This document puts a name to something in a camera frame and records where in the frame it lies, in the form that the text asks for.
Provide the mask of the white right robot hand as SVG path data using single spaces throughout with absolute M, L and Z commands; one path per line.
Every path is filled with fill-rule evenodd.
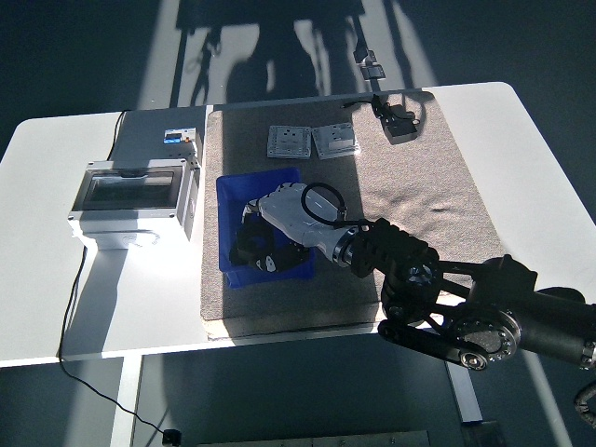
M 347 266 L 345 254 L 357 227 L 345 216 L 343 197 L 326 183 L 283 183 L 245 205 L 230 262 L 280 273 L 308 261 L 315 248 Z

